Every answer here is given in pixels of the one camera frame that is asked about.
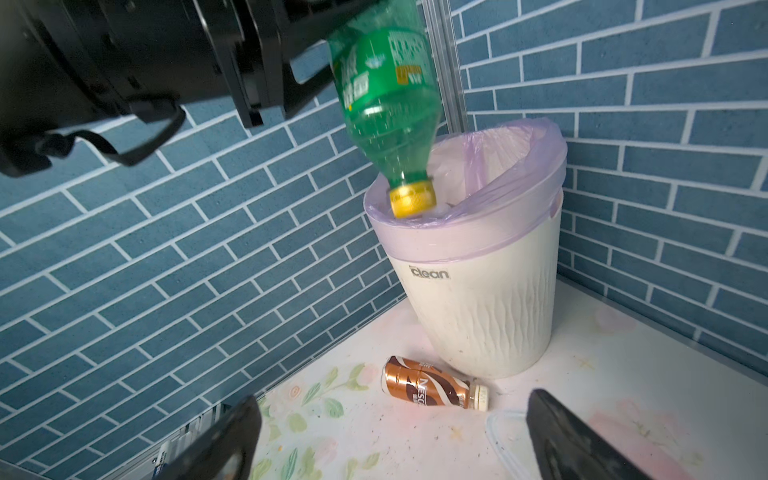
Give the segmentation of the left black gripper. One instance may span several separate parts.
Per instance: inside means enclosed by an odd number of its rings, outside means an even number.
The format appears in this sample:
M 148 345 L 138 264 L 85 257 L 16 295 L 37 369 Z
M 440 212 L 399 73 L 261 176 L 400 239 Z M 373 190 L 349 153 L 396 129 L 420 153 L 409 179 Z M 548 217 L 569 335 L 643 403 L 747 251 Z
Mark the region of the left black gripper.
M 124 152 L 152 154 L 184 124 L 183 106 L 229 96 L 243 122 L 282 102 L 268 3 L 5 1 L 1 5 L 1 171 L 22 177 L 69 155 L 87 125 L 135 116 L 163 129 Z

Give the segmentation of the aluminium rail frame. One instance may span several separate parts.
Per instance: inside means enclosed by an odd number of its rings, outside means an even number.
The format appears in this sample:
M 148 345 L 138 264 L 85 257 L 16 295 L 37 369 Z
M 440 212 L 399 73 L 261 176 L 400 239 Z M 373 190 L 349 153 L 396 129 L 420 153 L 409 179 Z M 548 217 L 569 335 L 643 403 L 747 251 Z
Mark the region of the aluminium rail frame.
M 124 466 L 105 476 L 105 479 L 150 480 L 180 456 L 195 440 L 211 428 L 230 409 L 222 403 L 190 420 L 169 434 L 161 442 L 140 453 Z

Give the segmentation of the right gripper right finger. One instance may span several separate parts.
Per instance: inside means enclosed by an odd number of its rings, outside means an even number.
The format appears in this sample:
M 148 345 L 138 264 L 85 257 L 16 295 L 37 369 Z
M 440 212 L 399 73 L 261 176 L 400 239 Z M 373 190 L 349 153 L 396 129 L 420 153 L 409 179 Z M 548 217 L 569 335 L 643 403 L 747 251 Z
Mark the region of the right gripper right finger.
M 649 480 L 648 475 L 544 389 L 531 392 L 526 425 L 544 480 Z

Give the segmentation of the pink bin liner bag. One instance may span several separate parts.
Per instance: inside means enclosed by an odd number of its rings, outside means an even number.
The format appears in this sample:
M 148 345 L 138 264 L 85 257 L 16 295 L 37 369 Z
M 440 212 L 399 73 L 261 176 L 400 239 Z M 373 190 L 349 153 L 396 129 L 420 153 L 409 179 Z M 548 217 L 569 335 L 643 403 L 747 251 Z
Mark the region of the pink bin liner bag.
M 553 216 L 566 156 L 560 127 L 546 117 L 443 136 L 427 164 L 436 209 L 395 218 L 388 183 L 378 176 L 365 193 L 364 211 L 390 257 L 463 261 L 513 243 Z

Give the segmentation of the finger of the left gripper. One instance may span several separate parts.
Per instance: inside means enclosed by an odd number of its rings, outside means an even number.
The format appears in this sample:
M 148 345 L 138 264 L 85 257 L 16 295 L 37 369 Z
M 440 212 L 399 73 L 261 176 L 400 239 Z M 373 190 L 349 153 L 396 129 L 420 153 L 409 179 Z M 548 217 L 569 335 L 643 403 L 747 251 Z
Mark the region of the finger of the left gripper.
M 332 81 L 330 37 L 376 6 L 366 1 L 265 1 L 265 106 L 293 117 Z

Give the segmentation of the green plastic bottle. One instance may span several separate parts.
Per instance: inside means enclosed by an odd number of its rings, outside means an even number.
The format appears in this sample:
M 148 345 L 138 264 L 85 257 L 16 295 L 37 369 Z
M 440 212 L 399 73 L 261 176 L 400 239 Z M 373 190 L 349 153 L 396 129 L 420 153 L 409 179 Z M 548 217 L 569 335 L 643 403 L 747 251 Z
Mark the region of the green plastic bottle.
M 432 209 L 427 164 L 443 107 L 417 4 L 380 1 L 328 46 L 348 134 L 386 179 L 394 216 Z

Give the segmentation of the brown coffee bottle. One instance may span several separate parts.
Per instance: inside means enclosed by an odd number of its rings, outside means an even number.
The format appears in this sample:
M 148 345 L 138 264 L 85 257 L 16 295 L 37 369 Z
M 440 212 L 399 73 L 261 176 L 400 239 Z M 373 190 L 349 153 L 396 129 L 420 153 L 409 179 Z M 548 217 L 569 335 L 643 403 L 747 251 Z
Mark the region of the brown coffee bottle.
M 421 406 L 455 406 L 481 412 L 490 406 L 487 386 L 401 356 L 391 356 L 386 362 L 381 386 L 390 396 Z

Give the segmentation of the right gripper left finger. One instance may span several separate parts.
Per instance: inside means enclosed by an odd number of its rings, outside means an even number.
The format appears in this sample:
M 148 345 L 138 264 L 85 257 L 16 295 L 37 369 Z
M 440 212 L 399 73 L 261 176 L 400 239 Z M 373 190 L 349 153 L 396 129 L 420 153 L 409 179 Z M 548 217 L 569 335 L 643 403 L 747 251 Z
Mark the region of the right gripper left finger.
M 262 428 L 257 398 L 231 407 L 154 479 L 246 479 Z

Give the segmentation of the white plastic trash bin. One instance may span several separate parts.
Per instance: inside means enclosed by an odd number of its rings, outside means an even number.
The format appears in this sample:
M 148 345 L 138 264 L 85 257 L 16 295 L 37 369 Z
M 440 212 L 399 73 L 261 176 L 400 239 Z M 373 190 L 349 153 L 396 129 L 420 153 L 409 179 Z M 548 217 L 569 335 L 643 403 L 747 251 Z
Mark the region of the white plastic trash bin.
M 463 261 L 388 259 L 444 362 L 473 377 L 520 373 L 552 332 L 563 185 L 553 216 L 519 240 Z

